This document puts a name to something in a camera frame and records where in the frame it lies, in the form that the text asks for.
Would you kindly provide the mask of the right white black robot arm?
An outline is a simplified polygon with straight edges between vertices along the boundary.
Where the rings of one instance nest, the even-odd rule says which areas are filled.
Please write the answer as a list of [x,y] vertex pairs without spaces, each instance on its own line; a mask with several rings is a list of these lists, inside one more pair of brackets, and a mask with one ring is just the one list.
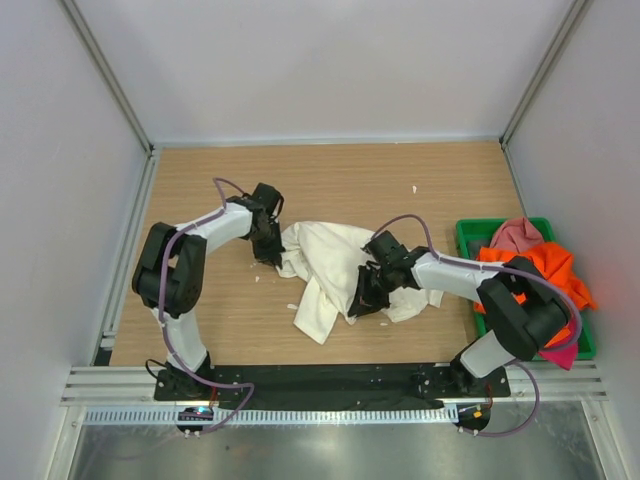
[[450,363],[452,387],[461,395],[476,394],[487,376],[513,361],[533,359],[571,322],[572,340],[581,334],[573,301],[522,256],[487,263],[444,255],[429,246],[409,251],[388,231],[374,236],[363,250],[371,259],[358,267],[351,317],[389,308],[390,295],[401,288],[440,290],[483,306],[488,332]]

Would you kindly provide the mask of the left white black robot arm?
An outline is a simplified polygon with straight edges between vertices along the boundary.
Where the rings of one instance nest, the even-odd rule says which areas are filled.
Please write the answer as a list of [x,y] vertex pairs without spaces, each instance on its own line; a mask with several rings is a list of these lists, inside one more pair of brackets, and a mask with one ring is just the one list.
[[221,206],[196,219],[154,224],[134,269],[132,290],[159,323],[167,360],[154,375],[156,400],[205,400],[214,386],[211,357],[196,319],[207,256],[235,239],[251,243],[256,262],[282,266],[279,215],[284,197],[259,183],[251,193],[223,196]]

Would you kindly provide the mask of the cream white t shirt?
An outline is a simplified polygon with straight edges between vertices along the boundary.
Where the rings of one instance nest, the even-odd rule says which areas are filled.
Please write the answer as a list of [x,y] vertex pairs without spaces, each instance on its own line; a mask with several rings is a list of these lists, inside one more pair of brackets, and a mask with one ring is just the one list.
[[294,325],[316,343],[326,342],[339,316],[350,325],[356,322],[348,310],[358,268],[371,259],[362,248],[372,236],[357,226],[317,221],[296,222],[282,232],[285,251],[277,271],[306,282]]

